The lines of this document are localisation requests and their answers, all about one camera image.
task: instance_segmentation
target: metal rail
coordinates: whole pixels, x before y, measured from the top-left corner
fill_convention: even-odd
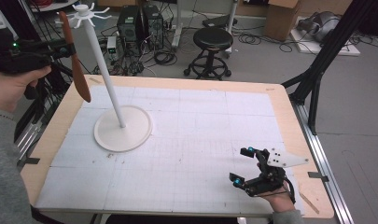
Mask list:
[[[314,135],[311,128],[308,126],[308,112],[305,105],[296,105],[294,103],[292,103],[292,105],[299,118],[302,131],[307,140],[308,146],[311,149],[311,153],[313,154],[317,169],[322,176],[328,178],[328,181],[324,182],[324,185],[337,218],[342,224],[353,224],[354,220],[351,217],[351,213],[349,212],[340,188],[337,185],[337,181],[331,170],[325,151],[323,150],[317,135]]]

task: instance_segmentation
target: black metal frame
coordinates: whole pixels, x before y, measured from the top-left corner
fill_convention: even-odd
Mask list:
[[[304,105],[305,98],[312,93],[308,126],[313,134],[316,134],[315,119],[322,76],[377,2],[378,0],[353,0],[311,66],[304,73],[282,83],[285,88],[300,83],[289,95],[290,100],[297,105]]]

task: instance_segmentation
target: round white base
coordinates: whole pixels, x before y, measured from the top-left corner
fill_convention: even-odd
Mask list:
[[[121,128],[114,109],[104,112],[96,121],[94,135],[101,147],[111,151],[129,151],[141,146],[151,134],[152,123],[148,113],[134,105],[121,107],[126,124]]]

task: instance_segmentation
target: wooden edge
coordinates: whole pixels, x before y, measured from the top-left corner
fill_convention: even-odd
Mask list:
[[[101,76],[86,75],[85,78],[87,79],[89,87],[92,85],[104,85]],[[286,90],[282,85],[159,77],[111,78],[116,86],[242,91],[268,94],[273,104],[275,116],[277,118],[279,129],[281,130],[282,138],[284,139],[286,150],[309,159],[308,164],[293,167],[293,172],[299,186],[299,189],[296,190],[296,192],[298,191],[300,193],[305,209],[304,217],[332,218],[334,216],[329,196],[326,193],[322,181],[320,179],[310,178],[307,174],[307,172],[317,172],[317,168],[302,134],[300,124],[291,103],[288,100]],[[76,113],[81,108],[82,102],[83,100],[77,93],[76,89],[71,86],[45,130],[43,134],[44,137],[39,140],[31,155],[34,158],[40,158],[40,163],[37,165],[26,164],[23,167],[21,176],[28,190],[31,204],[35,204],[37,201],[38,195],[40,194],[46,180],[52,159],[61,147]],[[283,119],[285,116],[294,119]]]

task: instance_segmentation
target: chair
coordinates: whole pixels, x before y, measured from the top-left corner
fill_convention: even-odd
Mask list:
[[[226,63],[221,58],[215,57],[215,54],[219,51],[231,47],[232,36],[229,32],[215,27],[202,28],[195,32],[193,41],[202,49],[202,52],[185,69],[185,76],[188,76],[191,70],[197,74],[197,79],[214,77],[221,80],[223,76],[231,76],[231,71]],[[204,58],[206,58],[206,63],[198,63],[200,59]],[[221,64],[214,65],[214,60],[219,61]]]

